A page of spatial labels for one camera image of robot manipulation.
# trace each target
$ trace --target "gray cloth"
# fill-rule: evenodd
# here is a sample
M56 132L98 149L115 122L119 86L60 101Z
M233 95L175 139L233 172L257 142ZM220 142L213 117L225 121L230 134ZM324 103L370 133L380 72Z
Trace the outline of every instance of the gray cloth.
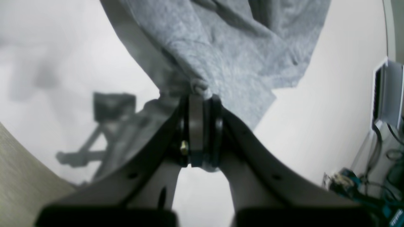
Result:
M253 129L296 86L330 0L121 0L144 32L186 76L194 93L218 94Z

